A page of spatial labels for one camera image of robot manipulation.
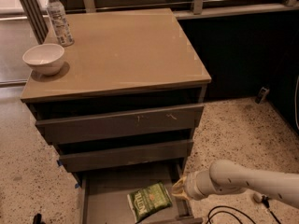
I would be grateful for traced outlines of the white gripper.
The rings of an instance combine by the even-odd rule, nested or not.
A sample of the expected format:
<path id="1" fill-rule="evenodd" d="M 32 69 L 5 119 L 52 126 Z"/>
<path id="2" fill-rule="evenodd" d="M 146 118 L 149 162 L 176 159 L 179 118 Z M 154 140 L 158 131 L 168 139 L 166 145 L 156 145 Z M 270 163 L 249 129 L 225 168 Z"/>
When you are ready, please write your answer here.
<path id="1" fill-rule="evenodd" d="M 209 171 L 196 171 L 183 176 L 172 187 L 172 195 L 181 200 L 200 201 L 215 191 Z"/>

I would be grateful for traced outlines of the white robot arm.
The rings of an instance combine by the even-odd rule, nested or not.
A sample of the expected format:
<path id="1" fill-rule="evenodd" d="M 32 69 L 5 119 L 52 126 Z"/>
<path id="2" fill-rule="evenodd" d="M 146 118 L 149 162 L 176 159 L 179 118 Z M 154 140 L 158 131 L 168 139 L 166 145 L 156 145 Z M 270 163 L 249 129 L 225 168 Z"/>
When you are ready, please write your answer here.
<path id="1" fill-rule="evenodd" d="M 251 189 L 299 208 L 299 174 L 246 168 L 233 161 L 213 161 L 208 169 L 183 176 L 172 187 L 172 195 L 200 201 L 209 195 L 242 193 Z"/>

